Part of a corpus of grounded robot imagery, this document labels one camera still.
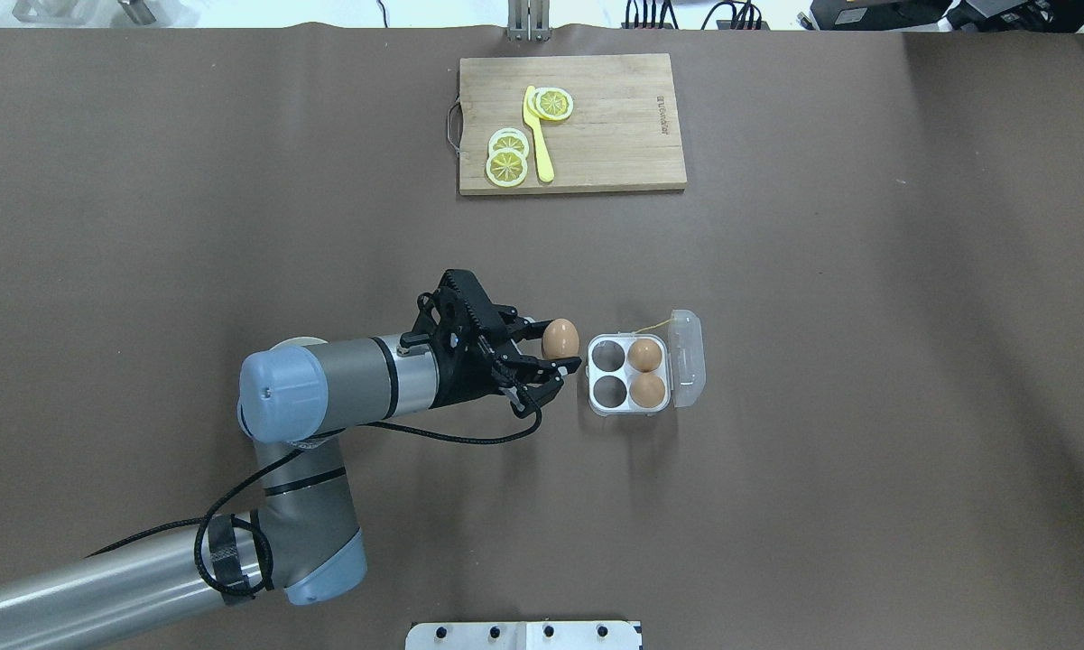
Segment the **tabletop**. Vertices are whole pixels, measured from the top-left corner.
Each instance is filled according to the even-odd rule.
[[[685,191],[459,196],[461,57],[632,52]],[[0,31],[0,582],[203,512],[254,469],[241,360],[402,333],[447,268],[583,341],[691,309],[706,392],[344,433],[361,587],[120,648],[1084,649],[1084,36]]]

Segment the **metal base plate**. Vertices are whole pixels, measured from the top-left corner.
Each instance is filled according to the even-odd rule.
[[[642,650],[638,621],[517,621],[417,624],[405,650]]]

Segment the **wooden cutting board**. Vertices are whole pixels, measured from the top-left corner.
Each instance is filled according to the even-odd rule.
[[[540,182],[530,142],[529,173],[516,187],[485,176],[489,136],[521,121],[527,86],[565,88],[575,112],[542,120],[553,182]],[[462,194],[635,193],[685,190],[670,54],[462,58]]]

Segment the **wire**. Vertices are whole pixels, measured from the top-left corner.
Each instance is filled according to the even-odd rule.
[[[512,433],[512,435],[502,435],[500,439],[470,439],[470,437],[465,435],[448,435],[448,433],[439,433],[437,431],[428,431],[426,429],[418,429],[417,427],[406,427],[405,425],[395,425],[392,422],[367,422],[362,425],[363,427],[375,427],[377,429],[388,429],[389,431],[400,431],[402,433],[413,433],[415,437],[425,437],[425,439],[431,439],[442,442],[452,442],[457,444],[502,444],[530,435],[533,431],[538,431],[538,427],[542,425],[542,411],[541,408],[533,411],[533,424],[529,427]]]
[[[658,22],[658,29],[666,29],[666,12],[670,12],[670,21],[674,25],[674,29],[678,29],[678,13],[674,13],[674,2],[673,0],[666,0],[661,3],[661,18]]]
[[[236,588],[236,587],[229,587],[228,584],[222,584],[220,583],[220,581],[217,581],[217,578],[212,576],[212,573],[208,572],[208,569],[206,568],[206,566],[204,566],[204,559],[201,558],[201,548],[204,546],[204,534],[206,534],[206,532],[208,531],[208,522],[210,522],[212,517],[216,516],[217,511],[220,510],[220,507],[223,507],[224,503],[229,503],[229,498],[235,497],[237,494],[240,494],[241,491],[247,489],[247,486],[249,485],[255,484],[258,480],[261,480],[261,477],[264,477],[269,472],[272,472],[274,469],[281,468],[281,466],[285,465],[286,463],[294,460],[294,458],[298,457],[301,453],[305,453],[304,448],[295,448],[293,452],[286,453],[284,454],[284,456],[279,457],[276,460],[273,460],[269,465],[266,465],[264,468],[260,468],[256,472],[249,473],[249,477],[247,479],[236,484],[236,486],[233,490],[227,491],[227,493],[224,493],[223,496],[218,498],[211,506],[208,507],[208,510],[206,511],[206,514],[204,514],[203,520],[198,523],[196,528],[196,538],[192,541],[192,563],[196,564],[196,572],[201,576],[201,580],[204,581],[204,584],[207,584],[209,587],[217,589],[217,592],[220,592],[221,594],[228,594],[229,596],[236,596],[242,598],[253,596],[254,594],[261,592],[262,588],[268,587],[268,582],[267,582],[268,578],[266,576],[272,575],[272,555],[271,551],[269,550],[268,540],[264,540],[267,559],[266,559],[266,569],[261,571],[261,581],[258,582],[256,585],[253,585],[253,587]],[[249,532],[253,532],[256,526],[250,528]]]
[[[706,29],[706,25],[710,24],[710,16],[714,15],[714,12],[719,8],[731,8],[731,29],[762,28],[762,10],[757,8],[752,0],[722,0],[713,8],[710,8],[710,12],[706,14],[706,18],[704,18],[702,26],[699,29]]]
[[[736,8],[735,3],[731,2],[731,0],[723,0],[722,2],[715,4],[713,8],[710,8],[710,12],[706,14],[706,18],[704,18],[702,26],[699,26],[699,29],[706,29],[706,25],[709,25],[710,16],[714,15],[714,12],[718,11],[719,8],[723,8],[723,5],[725,5],[726,8],[731,8],[731,26],[733,26],[733,22],[735,22],[736,17],[736,12],[738,12],[738,8]]]
[[[514,384],[514,388],[517,388],[518,394],[520,394],[521,402],[525,402],[526,406],[533,412],[533,424],[529,425],[529,427],[525,429],[521,429],[521,431],[517,431],[516,433],[509,433],[509,435],[507,437],[506,435],[496,437],[496,439],[472,439],[472,437],[448,435],[448,433],[439,433],[437,431],[429,431],[426,429],[418,429],[417,427],[409,427],[409,425],[397,425],[393,422],[369,422],[364,424],[363,426],[374,427],[377,429],[386,429],[387,431],[400,431],[404,433],[413,433],[413,435],[415,437],[426,437],[426,439],[457,443],[457,444],[491,445],[491,444],[504,444],[507,442],[525,439],[525,437],[530,435],[530,433],[538,431],[539,427],[542,427],[542,408],[538,406],[533,398],[530,396],[529,392],[526,391],[526,386],[524,386],[524,384],[521,384],[520,380],[517,380],[515,377],[513,377],[513,375],[509,374],[509,372],[505,369],[505,367],[500,363],[498,367],[502,370],[502,374],[506,375],[509,378],[509,381]],[[334,435],[334,433],[338,432],[340,431],[328,431],[327,433],[319,433],[319,435],[313,435],[313,437],[314,439],[324,439],[324,437],[331,437]],[[201,576],[201,580],[203,580],[204,583],[206,583],[212,589],[216,589],[216,592],[242,598],[253,597],[253,595],[256,595],[263,588],[271,588],[272,568],[273,568],[272,548],[270,547],[269,538],[267,538],[264,532],[261,531],[260,528],[253,525],[253,523],[245,522],[244,519],[237,519],[235,517],[233,517],[232,519],[233,526],[248,531],[249,534],[253,535],[253,543],[256,544],[258,555],[261,556],[261,581],[258,582],[256,585],[253,585],[253,587],[230,587],[228,584],[223,584],[220,581],[217,581],[217,578],[212,576],[212,573],[208,572],[208,569],[206,568],[206,566],[204,566],[204,559],[202,557],[203,546],[204,546],[204,535],[207,534],[208,523],[212,521],[212,518],[215,518],[215,516],[221,509],[221,507],[224,506],[224,503],[228,503],[229,499],[235,497],[244,489],[247,489],[247,486],[255,484],[258,480],[261,480],[261,478],[264,478],[270,472],[273,472],[273,470],[280,469],[285,464],[293,461],[294,458],[298,457],[301,453],[305,452],[306,452],[305,448],[295,448],[293,452],[286,453],[285,456],[279,457],[278,460],[274,460],[269,465],[266,465],[264,468],[260,468],[256,472],[249,473],[248,478],[245,478],[244,481],[241,481],[238,484],[236,484],[236,486],[233,486],[232,490],[229,490],[228,493],[224,493],[223,496],[218,498],[211,506],[209,506],[207,512],[204,514],[203,517],[195,517],[193,519],[180,519],[180,521],[178,522],[162,523],[162,525],[153,526],[146,531],[129,535],[126,538],[120,540],[120,542],[108,544],[108,546],[100,548],[96,551],[91,552],[91,555],[88,555],[88,558],[92,558],[92,556],[104,555],[104,552],[108,552],[112,550],[117,550],[117,548],[127,546],[129,544],[132,544],[133,542],[138,542],[138,540],[144,540],[146,538],[146,536],[162,534],[162,532],[170,531],[178,528],[195,525],[196,536],[195,538],[192,540],[192,563],[196,566],[197,575]]]
[[[103,552],[108,552],[109,550],[117,550],[117,548],[120,548],[121,546],[127,546],[129,544],[132,544],[133,542],[138,542],[139,540],[144,540],[144,538],[146,538],[146,536],[153,536],[155,534],[162,534],[165,531],[170,531],[170,530],[173,530],[173,529],[182,529],[184,526],[195,526],[203,519],[204,519],[204,517],[195,517],[195,518],[192,518],[192,519],[181,519],[181,521],[179,521],[179,522],[160,523],[160,525],[158,525],[158,526],[153,526],[153,528],[150,528],[146,531],[141,531],[141,532],[138,532],[137,534],[133,534],[133,535],[130,535],[130,536],[126,536],[125,538],[120,540],[120,542],[114,542],[112,544],[108,544],[108,546],[106,546],[104,548],[101,548],[100,550],[93,550],[92,552],[89,552],[88,555],[86,555],[83,558],[88,559],[88,558],[92,558],[92,556],[103,555]]]
[[[650,329],[661,328],[662,325],[670,325],[670,321],[673,321],[673,317],[667,317],[666,321],[658,322],[657,325],[649,325],[649,327],[643,327],[641,329],[634,329],[633,334],[648,333]]]

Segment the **egg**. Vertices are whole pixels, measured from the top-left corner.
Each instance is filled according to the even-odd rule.
[[[640,338],[629,346],[628,358],[629,364],[640,373],[657,370],[661,366],[661,348],[653,338]]]
[[[629,384],[629,396],[642,408],[657,408],[666,399],[666,384],[654,373],[642,373]]]
[[[578,338],[578,328],[565,317],[554,317],[550,325],[546,325],[545,333],[542,333],[543,359],[578,356],[579,346],[581,341]]]

